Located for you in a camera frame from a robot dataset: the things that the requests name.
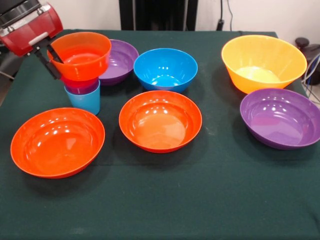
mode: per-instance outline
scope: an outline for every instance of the purple bowl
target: purple bowl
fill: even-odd
[[[99,76],[100,84],[103,86],[113,86],[123,80],[134,69],[134,63],[139,53],[131,44],[111,39],[111,52],[109,57],[108,69]]]
[[[294,91],[254,91],[242,100],[240,113],[255,138],[275,149],[303,148],[320,139],[320,110]]]

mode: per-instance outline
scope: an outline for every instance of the red cup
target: red cup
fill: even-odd
[[[65,77],[61,78],[64,83],[65,89],[75,95],[83,95],[92,93],[99,86],[99,78],[93,78],[85,81],[74,81]]]

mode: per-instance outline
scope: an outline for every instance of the blue bowl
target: blue bowl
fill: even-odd
[[[157,48],[141,54],[135,60],[133,70],[147,90],[181,93],[196,76],[198,64],[184,51]]]

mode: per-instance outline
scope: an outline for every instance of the plastic bowl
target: plastic bowl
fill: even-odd
[[[24,172],[60,179],[85,169],[105,141],[102,122],[77,108],[56,108],[25,122],[11,142],[14,163]]]
[[[123,134],[138,147],[152,153],[169,153],[182,148],[201,129],[197,105],[172,91],[147,91],[131,98],[121,109]]]
[[[246,94],[283,89],[307,69],[305,56],[295,46],[265,35],[236,37],[224,45],[221,56],[233,84]]]
[[[108,68],[111,42],[106,36],[95,32],[75,32],[64,35],[52,44],[63,63],[49,59],[67,79],[87,81],[97,78]]]
[[[109,66],[99,79],[103,86],[113,86],[121,83],[134,69],[134,62],[139,56],[137,49],[131,44],[111,39]]]
[[[147,90],[183,92],[198,72],[196,60],[184,51],[157,48],[141,54],[134,73]]]
[[[240,112],[252,134],[272,148],[298,149],[320,139],[320,110],[294,91],[254,91],[242,100]]]

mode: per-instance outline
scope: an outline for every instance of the dark green cloth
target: dark green cloth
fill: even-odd
[[[121,107],[143,88],[134,74],[101,88],[106,141],[96,160],[65,179],[41,179],[13,163],[10,143],[25,121],[71,106],[63,85],[35,56],[26,59],[0,107],[0,239],[320,239],[320,150],[282,151],[246,129],[237,90],[221,59],[247,32],[100,31],[139,53],[186,51],[198,74],[183,93],[201,109],[195,140],[168,154],[121,133]],[[262,33],[275,36],[275,33]],[[303,93],[296,81],[289,89]]]

